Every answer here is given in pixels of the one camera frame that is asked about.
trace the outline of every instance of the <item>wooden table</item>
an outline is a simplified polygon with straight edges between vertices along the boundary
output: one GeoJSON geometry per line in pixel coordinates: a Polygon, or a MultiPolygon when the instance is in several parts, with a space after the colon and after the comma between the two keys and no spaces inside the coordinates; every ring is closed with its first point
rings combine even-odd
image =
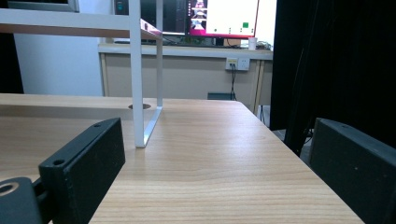
{"type": "Polygon", "coordinates": [[[0,94],[0,181],[36,180],[68,141],[121,117],[126,163],[92,223],[361,223],[242,104],[164,100],[148,146],[135,149],[131,101],[0,94]]]}

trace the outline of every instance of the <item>round screw hole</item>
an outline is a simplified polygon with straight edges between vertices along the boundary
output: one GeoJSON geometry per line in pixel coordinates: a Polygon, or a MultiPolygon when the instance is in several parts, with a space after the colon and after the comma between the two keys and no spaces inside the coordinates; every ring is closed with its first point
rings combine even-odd
{"type": "Polygon", "coordinates": [[[64,160],[56,160],[53,162],[54,165],[62,165],[64,163],[64,160]]]}
{"type": "Polygon", "coordinates": [[[20,186],[17,182],[6,183],[0,186],[0,197],[7,195],[20,186]]]}
{"type": "MultiPolygon", "coordinates": [[[[129,105],[128,108],[134,109],[134,105],[129,105]]],[[[143,109],[149,109],[149,108],[151,108],[151,105],[143,104],[143,109]]]]}

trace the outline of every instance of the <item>black cable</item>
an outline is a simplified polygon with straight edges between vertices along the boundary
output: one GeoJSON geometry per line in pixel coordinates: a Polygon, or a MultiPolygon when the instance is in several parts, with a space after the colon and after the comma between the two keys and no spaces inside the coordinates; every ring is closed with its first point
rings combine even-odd
{"type": "Polygon", "coordinates": [[[178,45],[178,44],[180,44],[180,42],[176,42],[176,41],[174,41],[174,40],[168,39],[168,38],[166,38],[165,36],[163,36],[163,39],[169,41],[172,45],[178,45]]]}
{"type": "Polygon", "coordinates": [[[261,120],[262,123],[264,123],[265,126],[267,126],[267,124],[265,123],[265,116],[264,116],[264,109],[263,109],[263,105],[261,105],[261,111],[260,111],[260,115],[261,115],[261,120]]]}
{"type": "Polygon", "coordinates": [[[231,45],[230,42],[228,41],[228,39],[226,39],[226,40],[227,40],[227,44],[228,44],[228,46],[226,46],[227,48],[229,48],[229,49],[241,49],[241,45],[231,45]]]}
{"type": "Polygon", "coordinates": [[[304,142],[304,144],[307,144],[309,141],[311,141],[312,140],[312,137],[314,136],[314,132],[312,132],[312,129],[309,129],[309,139],[308,140],[306,140],[305,142],[304,142]]]}
{"type": "Polygon", "coordinates": [[[233,64],[233,63],[231,64],[231,70],[233,72],[233,80],[232,80],[232,84],[231,84],[230,99],[236,101],[236,94],[235,94],[235,91],[233,90],[233,84],[235,83],[235,78],[236,78],[236,67],[235,67],[235,64],[233,64]]]}

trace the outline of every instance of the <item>black device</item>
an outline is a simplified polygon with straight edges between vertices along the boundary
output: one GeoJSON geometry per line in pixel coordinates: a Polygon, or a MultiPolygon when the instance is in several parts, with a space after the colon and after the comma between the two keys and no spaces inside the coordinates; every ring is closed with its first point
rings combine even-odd
{"type": "Polygon", "coordinates": [[[10,8],[79,12],[78,0],[8,0],[10,8]]]}
{"type": "MultiPolygon", "coordinates": [[[[140,16],[142,20],[156,26],[157,1],[141,0],[140,16]]],[[[187,27],[187,0],[163,0],[163,34],[185,35],[187,27]]],[[[129,15],[128,0],[114,0],[116,15],[129,15]]]]}
{"type": "Polygon", "coordinates": [[[88,223],[125,163],[120,118],[98,122],[38,169],[0,182],[0,222],[88,223]]]}
{"type": "Polygon", "coordinates": [[[256,34],[260,0],[188,0],[188,35],[248,39],[256,34]]]}
{"type": "Polygon", "coordinates": [[[395,148],[344,123],[317,119],[310,165],[364,223],[396,223],[395,148]]]}
{"type": "Polygon", "coordinates": [[[270,129],[300,155],[315,118],[352,125],[396,147],[390,0],[278,0],[270,129]]]}

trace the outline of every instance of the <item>white shelf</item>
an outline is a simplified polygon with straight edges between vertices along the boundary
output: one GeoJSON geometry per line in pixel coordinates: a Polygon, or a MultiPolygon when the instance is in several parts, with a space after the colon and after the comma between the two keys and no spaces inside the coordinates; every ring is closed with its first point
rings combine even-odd
{"type": "MultiPolygon", "coordinates": [[[[129,38],[129,31],[128,16],[0,8],[0,33],[129,38]]],[[[161,31],[143,20],[140,31],[143,39],[162,38],[161,31]]]]}
{"type": "Polygon", "coordinates": [[[0,33],[131,38],[134,144],[146,147],[163,109],[163,0],[157,0],[159,30],[140,19],[140,1],[129,0],[130,16],[0,8],[0,33]],[[157,109],[144,126],[140,39],[157,42],[157,109]]]}
{"type": "MultiPolygon", "coordinates": [[[[98,46],[99,53],[130,54],[129,44],[107,44],[102,43],[98,46]]],[[[143,45],[143,55],[156,55],[155,46],[143,45]]],[[[197,47],[178,47],[163,46],[164,56],[177,57],[200,57],[200,58],[249,58],[251,60],[273,60],[271,50],[248,50],[248,49],[218,49],[218,48],[197,48],[197,47]]]]}

